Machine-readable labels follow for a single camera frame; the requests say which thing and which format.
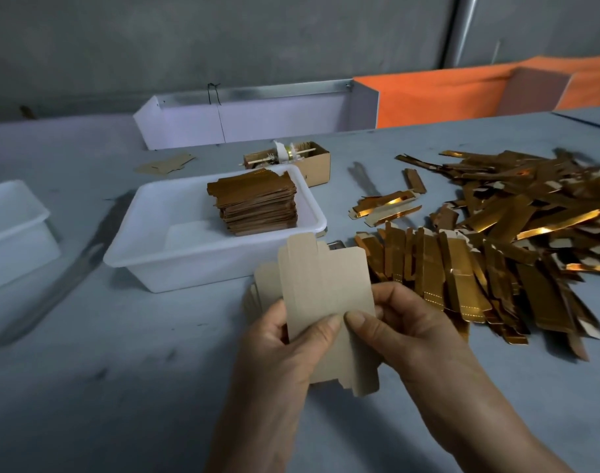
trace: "fingernail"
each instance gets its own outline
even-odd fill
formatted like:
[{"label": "fingernail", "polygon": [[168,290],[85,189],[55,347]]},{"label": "fingernail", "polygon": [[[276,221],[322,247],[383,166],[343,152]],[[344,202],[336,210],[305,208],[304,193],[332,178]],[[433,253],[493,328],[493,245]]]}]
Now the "fingernail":
[{"label": "fingernail", "polygon": [[365,321],[366,321],[366,318],[364,317],[364,314],[362,314],[361,312],[358,312],[358,311],[346,312],[346,322],[348,322],[348,325],[352,329],[357,329],[357,328],[361,327]]},{"label": "fingernail", "polygon": [[337,315],[336,313],[330,315],[328,319],[326,319],[326,324],[332,328],[335,332],[337,332],[342,326],[342,316]]}]

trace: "stack of cardboard pieces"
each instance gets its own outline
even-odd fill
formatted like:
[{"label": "stack of cardboard pieces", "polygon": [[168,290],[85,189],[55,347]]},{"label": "stack of cardboard pieces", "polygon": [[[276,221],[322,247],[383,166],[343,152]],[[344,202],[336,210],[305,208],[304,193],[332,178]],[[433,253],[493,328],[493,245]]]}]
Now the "stack of cardboard pieces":
[{"label": "stack of cardboard pieces", "polygon": [[[261,264],[254,277],[255,284],[243,302],[249,320],[256,320],[283,298],[291,342],[332,313],[362,310],[374,314],[366,253],[359,247],[330,250],[312,233],[298,234],[280,248],[278,262]],[[343,326],[311,383],[337,379],[355,396],[368,395],[379,389],[380,362],[373,350]]]},{"label": "stack of cardboard pieces", "polygon": [[296,185],[288,173],[268,169],[221,178],[208,184],[208,194],[228,229],[237,236],[296,227]]}]

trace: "white plastic tray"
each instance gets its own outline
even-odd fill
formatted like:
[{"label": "white plastic tray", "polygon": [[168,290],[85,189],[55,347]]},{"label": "white plastic tray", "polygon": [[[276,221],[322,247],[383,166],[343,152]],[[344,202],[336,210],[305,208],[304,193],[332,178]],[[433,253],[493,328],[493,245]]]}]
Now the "white plastic tray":
[{"label": "white plastic tray", "polygon": [[151,292],[251,276],[260,263],[276,260],[289,236],[326,229],[300,170],[270,169],[288,171],[296,184],[296,228],[239,237],[226,229],[207,185],[245,171],[151,182],[138,189],[103,261],[127,267]]},{"label": "white plastic tray", "polygon": [[0,184],[0,286],[61,255],[49,215],[24,182]]}]

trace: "cardboard box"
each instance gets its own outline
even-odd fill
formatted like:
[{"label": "cardboard box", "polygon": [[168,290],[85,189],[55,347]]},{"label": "cardboard box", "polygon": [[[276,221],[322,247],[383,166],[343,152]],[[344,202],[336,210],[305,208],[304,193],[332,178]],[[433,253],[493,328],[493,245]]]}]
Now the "cardboard box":
[{"label": "cardboard box", "polygon": [[[313,141],[294,142],[294,146],[298,151],[315,149],[312,152],[306,153],[306,157],[302,157],[302,159],[294,161],[294,164],[300,169],[300,172],[304,176],[308,186],[313,187],[329,182],[331,178],[331,153]],[[263,167],[263,163],[277,164],[277,161],[266,161],[271,156],[275,158],[276,155],[277,151],[275,148],[253,152],[252,154],[246,154],[243,156],[243,164],[246,169]],[[253,162],[259,159],[263,159],[263,163]]]}]

